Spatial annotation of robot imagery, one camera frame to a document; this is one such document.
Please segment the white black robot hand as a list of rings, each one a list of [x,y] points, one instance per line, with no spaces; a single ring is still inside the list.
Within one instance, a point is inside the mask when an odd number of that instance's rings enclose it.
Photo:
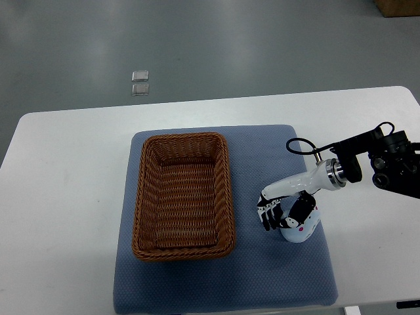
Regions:
[[[269,184],[261,190],[257,203],[264,229],[300,228],[316,209],[315,193],[339,190],[346,182],[341,164],[333,158],[320,161],[312,171]]]

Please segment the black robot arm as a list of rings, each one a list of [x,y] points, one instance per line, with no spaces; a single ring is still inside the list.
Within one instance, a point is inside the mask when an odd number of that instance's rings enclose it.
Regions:
[[[357,155],[366,153],[374,171],[373,184],[382,190],[419,198],[419,143],[408,140],[404,131],[384,135],[378,125],[371,131],[332,144],[344,177],[351,183],[362,180]]]

